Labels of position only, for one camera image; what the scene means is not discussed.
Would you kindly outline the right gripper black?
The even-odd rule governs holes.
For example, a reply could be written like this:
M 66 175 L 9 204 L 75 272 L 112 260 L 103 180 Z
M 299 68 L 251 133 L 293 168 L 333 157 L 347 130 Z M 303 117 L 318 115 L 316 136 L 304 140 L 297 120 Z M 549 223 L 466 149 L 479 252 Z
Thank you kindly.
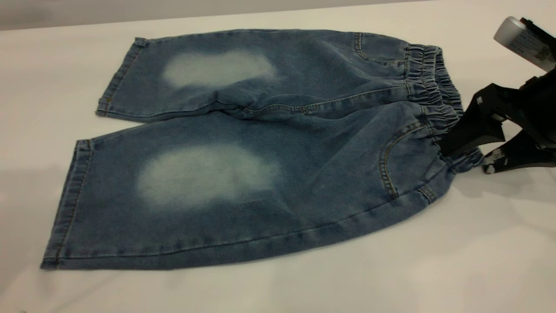
M 479 145 L 505 141 L 502 123 L 520 126 L 512 139 L 485 156 L 483 172 L 494 174 L 521 168 L 556 166 L 556 71 L 533 77 L 512 89 L 491 83 L 474 95 L 462 115 L 453 107 L 437 112 L 447 123 L 437 141 L 441 155 L 452 157 Z

